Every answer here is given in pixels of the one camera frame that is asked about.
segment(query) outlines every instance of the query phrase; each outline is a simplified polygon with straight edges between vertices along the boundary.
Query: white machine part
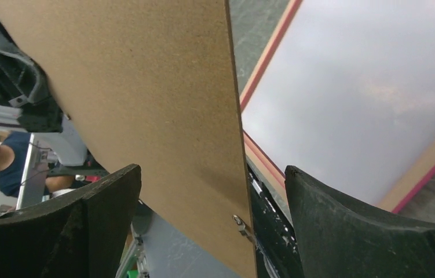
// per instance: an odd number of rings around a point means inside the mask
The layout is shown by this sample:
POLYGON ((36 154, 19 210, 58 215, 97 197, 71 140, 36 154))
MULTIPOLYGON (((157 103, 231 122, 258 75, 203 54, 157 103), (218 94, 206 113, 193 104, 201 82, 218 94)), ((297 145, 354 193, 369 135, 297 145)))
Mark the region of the white machine part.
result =
MULTIPOLYGON (((0 106, 0 129, 25 131, 18 123, 20 108, 0 106)), ((35 133, 38 139, 56 153, 59 162, 64 166, 81 166, 87 158, 87 148, 74 125, 64 117, 61 133, 35 133)))

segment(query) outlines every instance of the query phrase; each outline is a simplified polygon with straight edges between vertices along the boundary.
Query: man's arm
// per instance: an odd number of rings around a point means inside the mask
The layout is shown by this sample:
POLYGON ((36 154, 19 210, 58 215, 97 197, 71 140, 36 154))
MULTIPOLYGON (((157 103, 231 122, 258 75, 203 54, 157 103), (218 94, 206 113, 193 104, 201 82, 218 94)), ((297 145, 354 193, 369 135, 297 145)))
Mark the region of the man's arm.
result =
POLYGON ((45 180, 45 185, 47 186, 50 193, 52 193, 55 191, 59 191, 71 187, 74 180, 75 177, 73 175, 62 175, 60 177, 48 177, 45 180))

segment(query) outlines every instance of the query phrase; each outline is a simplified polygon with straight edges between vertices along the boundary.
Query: metal bracket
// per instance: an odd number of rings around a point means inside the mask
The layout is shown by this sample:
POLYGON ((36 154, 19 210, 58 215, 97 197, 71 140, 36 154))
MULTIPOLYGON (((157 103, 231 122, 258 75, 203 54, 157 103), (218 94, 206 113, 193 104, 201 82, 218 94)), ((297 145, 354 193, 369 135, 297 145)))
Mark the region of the metal bracket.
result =
POLYGON ((256 245, 257 239, 255 235, 250 232, 250 228, 244 223, 244 221, 237 215, 233 215, 233 219, 237 224, 237 231, 245 236, 252 244, 256 245))
MULTIPOLYGON (((144 209, 142 205, 143 203, 139 200, 138 208, 142 207, 142 209, 144 209)), ((149 270, 147 267, 147 260, 145 258, 144 241, 142 240, 141 234, 137 233, 137 230, 139 231, 147 230, 146 227, 143 227, 147 221, 144 221, 144 219, 141 218, 134 218, 134 219, 142 220, 143 223, 142 226, 141 225, 137 226, 136 221, 132 220, 132 223, 130 224, 130 230, 132 232, 133 241, 130 244, 127 253, 125 254, 125 256, 122 258, 120 262, 115 278, 126 277, 127 271, 131 270, 132 266, 135 263, 137 263, 137 270, 139 272, 138 278, 149 278, 149 270)))

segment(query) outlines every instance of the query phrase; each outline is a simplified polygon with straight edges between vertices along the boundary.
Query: white surface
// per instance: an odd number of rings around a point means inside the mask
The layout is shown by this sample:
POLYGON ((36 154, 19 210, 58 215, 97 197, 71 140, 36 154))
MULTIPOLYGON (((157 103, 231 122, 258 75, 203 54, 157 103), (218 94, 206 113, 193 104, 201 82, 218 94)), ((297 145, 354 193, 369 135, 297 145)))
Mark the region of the white surface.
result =
POLYGON ((435 139, 435 0, 304 0, 243 127, 281 170, 376 204, 435 139))
POLYGON ((61 189, 61 190, 55 191, 55 192, 52 193, 52 198, 59 197, 60 195, 72 192, 74 190, 75 189, 67 188, 67 189, 61 189))
POLYGON ((74 125, 66 118, 62 121, 62 133, 35 133, 56 153, 64 166, 82 166, 87 158, 87 148, 74 125))

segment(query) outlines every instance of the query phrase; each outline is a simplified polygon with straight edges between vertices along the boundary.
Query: wooden frame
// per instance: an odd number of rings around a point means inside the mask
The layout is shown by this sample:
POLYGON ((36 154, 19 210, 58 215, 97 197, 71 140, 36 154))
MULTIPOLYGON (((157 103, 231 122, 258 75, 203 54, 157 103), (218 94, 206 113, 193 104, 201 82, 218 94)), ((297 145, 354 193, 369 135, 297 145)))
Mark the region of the wooden frame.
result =
MULTIPOLYGON (((260 82, 268 64, 290 23, 292 22, 302 0, 291 0, 282 15, 275 31, 270 38, 261 58, 240 96, 240 107, 243 112, 250 101, 258 83, 260 82)), ((247 156, 256 165, 259 171, 277 190, 280 196, 287 201, 284 187, 284 174, 267 157, 260 147, 244 132, 244 143, 247 156)), ((394 213, 399 212, 403 206, 435 175, 435 140, 418 158, 414 165, 398 180, 389 193, 377 204, 379 208, 394 213)))

